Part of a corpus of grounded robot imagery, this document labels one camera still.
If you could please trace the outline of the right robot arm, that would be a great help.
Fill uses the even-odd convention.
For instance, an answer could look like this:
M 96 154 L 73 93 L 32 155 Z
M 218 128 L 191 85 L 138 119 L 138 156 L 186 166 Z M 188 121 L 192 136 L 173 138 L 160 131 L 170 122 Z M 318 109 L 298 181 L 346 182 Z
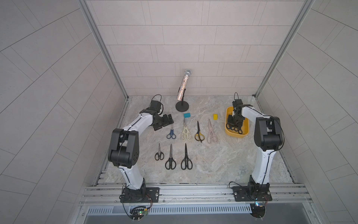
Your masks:
M 250 194 L 266 192 L 269 189 L 269 172 L 273 157 L 284 144 L 284 133 L 280 119 L 257 111 L 252 105 L 240 99 L 233 101 L 233 111 L 228 115 L 226 129 L 243 135 L 243 123 L 255 124 L 254 142 L 257 146 L 256 165 L 248 182 Z

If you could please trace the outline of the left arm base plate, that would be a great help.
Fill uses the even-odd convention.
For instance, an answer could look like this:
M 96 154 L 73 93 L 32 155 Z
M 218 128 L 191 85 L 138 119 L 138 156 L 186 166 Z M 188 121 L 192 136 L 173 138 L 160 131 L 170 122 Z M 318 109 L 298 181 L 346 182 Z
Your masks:
M 160 188 L 129 189 L 125 187 L 120 196 L 121 203 L 157 203 Z

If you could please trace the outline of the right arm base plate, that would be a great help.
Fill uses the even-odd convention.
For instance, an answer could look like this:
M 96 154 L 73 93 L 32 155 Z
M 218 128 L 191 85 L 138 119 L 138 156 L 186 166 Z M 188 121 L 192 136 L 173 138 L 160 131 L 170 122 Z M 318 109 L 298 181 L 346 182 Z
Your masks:
M 251 189 L 246 186 L 231 187 L 236 202 L 269 202 L 272 201 L 272 195 L 266 186 Z

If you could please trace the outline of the all black pointed scissors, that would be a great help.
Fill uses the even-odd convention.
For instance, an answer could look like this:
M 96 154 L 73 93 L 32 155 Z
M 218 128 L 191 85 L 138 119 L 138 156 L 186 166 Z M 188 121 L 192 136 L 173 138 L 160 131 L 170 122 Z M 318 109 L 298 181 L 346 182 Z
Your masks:
M 191 170 L 192 168 L 193 168 L 193 163 L 188 157 L 187 145 L 185 144 L 185 157 L 181 162 L 181 169 L 182 170 L 187 170 L 187 169 Z

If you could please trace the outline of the pink kitchen scissors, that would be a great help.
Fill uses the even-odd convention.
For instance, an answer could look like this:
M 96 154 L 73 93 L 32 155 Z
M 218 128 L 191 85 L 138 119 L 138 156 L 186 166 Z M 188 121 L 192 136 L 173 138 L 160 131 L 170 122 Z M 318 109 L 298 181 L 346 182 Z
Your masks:
M 216 134 L 213 131 L 213 127 L 212 127 L 210 119 L 208 120 L 208 138 L 207 138 L 207 140 L 208 140 L 209 144 L 218 141 L 218 137 L 216 136 Z

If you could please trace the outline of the yellow storage box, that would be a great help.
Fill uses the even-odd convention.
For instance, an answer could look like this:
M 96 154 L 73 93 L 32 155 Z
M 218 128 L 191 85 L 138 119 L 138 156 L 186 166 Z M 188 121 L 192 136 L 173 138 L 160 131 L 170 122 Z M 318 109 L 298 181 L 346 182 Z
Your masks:
M 249 120 L 239 115 L 234 115 L 232 106 L 226 109 L 225 133 L 236 138 L 244 138 L 249 134 Z

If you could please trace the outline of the black yellow scissors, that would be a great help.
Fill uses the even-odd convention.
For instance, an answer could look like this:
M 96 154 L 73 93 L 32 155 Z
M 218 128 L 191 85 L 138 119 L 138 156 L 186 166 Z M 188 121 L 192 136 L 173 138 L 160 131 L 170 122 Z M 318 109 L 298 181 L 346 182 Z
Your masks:
M 197 121 L 197 133 L 195 134 L 195 140 L 203 142 L 205 140 L 205 136 L 200 132 L 200 124 Z

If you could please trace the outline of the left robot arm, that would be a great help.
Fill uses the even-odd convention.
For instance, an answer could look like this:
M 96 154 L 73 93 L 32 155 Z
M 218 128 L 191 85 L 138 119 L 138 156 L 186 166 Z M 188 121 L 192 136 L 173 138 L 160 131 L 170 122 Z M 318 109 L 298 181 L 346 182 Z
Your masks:
M 136 165 L 139 159 L 139 137 L 152 126 L 154 130 L 173 124 L 169 114 L 159 115 L 156 110 L 142 110 L 138 117 L 124 128 L 116 128 L 112 132 L 108 161 L 118 167 L 126 181 L 126 187 L 136 193 L 145 191 L 145 180 Z

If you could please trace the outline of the beige kitchen scissors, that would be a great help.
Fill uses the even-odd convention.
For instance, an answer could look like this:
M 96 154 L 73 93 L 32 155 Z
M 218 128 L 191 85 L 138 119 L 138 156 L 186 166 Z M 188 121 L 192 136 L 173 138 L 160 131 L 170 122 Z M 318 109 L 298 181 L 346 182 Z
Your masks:
M 183 120 L 183 131 L 182 131 L 182 133 L 180 135 L 180 139 L 182 141 L 186 141 L 186 140 L 190 141 L 190 140 L 193 139 L 193 136 L 192 136 L 191 132 L 189 131 L 188 127 L 187 127 L 185 119 Z

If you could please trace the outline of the small black scissors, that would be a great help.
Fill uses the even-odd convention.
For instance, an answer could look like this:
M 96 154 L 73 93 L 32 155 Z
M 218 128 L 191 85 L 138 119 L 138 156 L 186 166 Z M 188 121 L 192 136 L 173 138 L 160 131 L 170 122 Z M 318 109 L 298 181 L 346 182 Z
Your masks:
M 159 161 L 159 160 L 163 160 L 165 157 L 164 153 L 161 151 L 161 146 L 160 143 L 158 144 L 158 151 L 155 154 L 155 160 Z

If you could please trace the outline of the dark blue handled scissors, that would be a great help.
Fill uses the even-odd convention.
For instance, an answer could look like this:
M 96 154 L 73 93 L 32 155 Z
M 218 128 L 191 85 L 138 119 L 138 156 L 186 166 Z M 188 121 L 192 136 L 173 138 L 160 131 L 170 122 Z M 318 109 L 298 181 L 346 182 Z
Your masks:
M 241 126 L 227 123 L 227 124 L 226 124 L 226 128 L 227 128 L 228 130 L 235 131 L 235 132 L 237 132 L 238 134 L 243 134 L 243 131 L 242 131 L 242 129 L 241 129 Z

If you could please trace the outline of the large black steel scissors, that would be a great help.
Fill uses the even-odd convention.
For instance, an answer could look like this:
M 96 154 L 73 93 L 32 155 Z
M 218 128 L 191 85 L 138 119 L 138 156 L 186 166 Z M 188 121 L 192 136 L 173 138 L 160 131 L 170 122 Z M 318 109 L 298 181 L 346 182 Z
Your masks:
M 170 153 L 169 153 L 169 159 L 167 160 L 165 167 L 167 170 L 174 170 L 176 168 L 177 164 L 176 161 L 173 158 L 173 147 L 172 144 L 170 145 Z

